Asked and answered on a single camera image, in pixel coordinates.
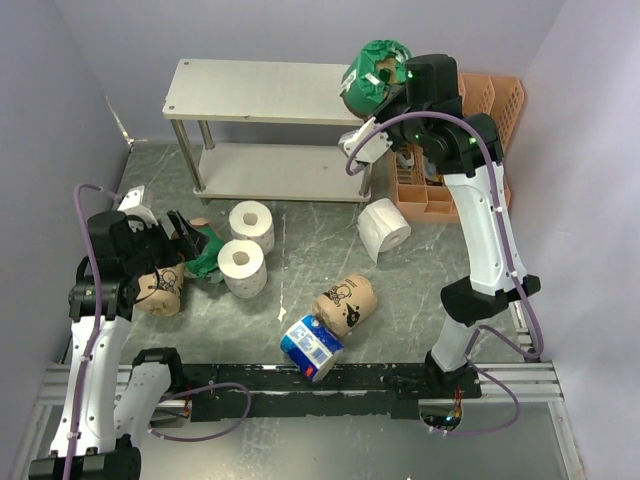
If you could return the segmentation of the green paper roll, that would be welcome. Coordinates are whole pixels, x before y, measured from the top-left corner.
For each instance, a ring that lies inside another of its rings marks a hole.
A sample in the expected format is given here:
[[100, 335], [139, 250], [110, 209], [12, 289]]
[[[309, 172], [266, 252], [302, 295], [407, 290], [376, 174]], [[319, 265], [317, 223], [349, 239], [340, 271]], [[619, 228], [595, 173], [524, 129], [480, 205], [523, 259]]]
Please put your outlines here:
[[393, 85], [407, 79], [408, 47], [396, 40], [373, 40], [344, 72], [338, 94], [356, 117], [366, 118], [386, 99]]

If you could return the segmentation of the white unwrapped loose-end roll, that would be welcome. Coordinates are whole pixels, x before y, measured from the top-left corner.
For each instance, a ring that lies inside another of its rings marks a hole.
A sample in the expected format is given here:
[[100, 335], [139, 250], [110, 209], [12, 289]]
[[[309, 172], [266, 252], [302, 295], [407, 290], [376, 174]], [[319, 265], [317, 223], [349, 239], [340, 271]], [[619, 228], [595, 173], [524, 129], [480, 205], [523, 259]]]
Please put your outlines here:
[[380, 253], [398, 247], [411, 234], [411, 226], [389, 198], [367, 205], [358, 216], [357, 229], [374, 263]]

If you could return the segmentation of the brown cartoon paper roll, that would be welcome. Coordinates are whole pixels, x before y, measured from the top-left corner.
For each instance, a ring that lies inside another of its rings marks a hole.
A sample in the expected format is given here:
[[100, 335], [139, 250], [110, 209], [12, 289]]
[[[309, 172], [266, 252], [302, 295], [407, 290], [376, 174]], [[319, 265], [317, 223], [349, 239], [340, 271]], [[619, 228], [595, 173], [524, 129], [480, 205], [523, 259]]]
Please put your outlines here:
[[363, 323], [377, 308], [371, 282], [350, 274], [319, 294], [312, 302], [312, 315], [333, 334], [344, 337]]

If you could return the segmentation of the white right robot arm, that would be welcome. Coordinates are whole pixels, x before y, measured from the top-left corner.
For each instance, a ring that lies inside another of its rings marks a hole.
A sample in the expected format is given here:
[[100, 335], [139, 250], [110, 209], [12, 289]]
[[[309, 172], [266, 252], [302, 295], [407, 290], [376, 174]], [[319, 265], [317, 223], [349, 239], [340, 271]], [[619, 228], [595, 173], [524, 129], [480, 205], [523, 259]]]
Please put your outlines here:
[[391, 148], [419, 147], [435, 166], [458, 212], [470, 273], [440, 292], [446, 318], [425, 358], [424, 384], [443, 398], [469, 368], [468, 347], [479, 326], [540, 289], [515, 245], [504, 193], [504, 152], [486, 113], [466, 116], [453, 57], [428, 54], [406, 63], [406, 80], [374, 112]]

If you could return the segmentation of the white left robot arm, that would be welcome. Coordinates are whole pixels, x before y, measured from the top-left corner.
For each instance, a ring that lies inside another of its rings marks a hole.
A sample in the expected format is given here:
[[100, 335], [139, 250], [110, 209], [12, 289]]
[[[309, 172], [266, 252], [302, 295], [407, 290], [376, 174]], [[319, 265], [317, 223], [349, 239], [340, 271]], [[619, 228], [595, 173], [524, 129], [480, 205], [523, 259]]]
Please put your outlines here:
[[31, 462], [31, 479], [137, 479], [139, 438], [160, 398], [187, 385], [173, 347], [141, 352], [121, 397], [116, 383], [142, 276], [197, 259], [209, 242], [177, 211], [175, 232], [140, 215], [111, 210], [81, 218], [87, 255], [69, 293], [72, 358], [50, 452]]

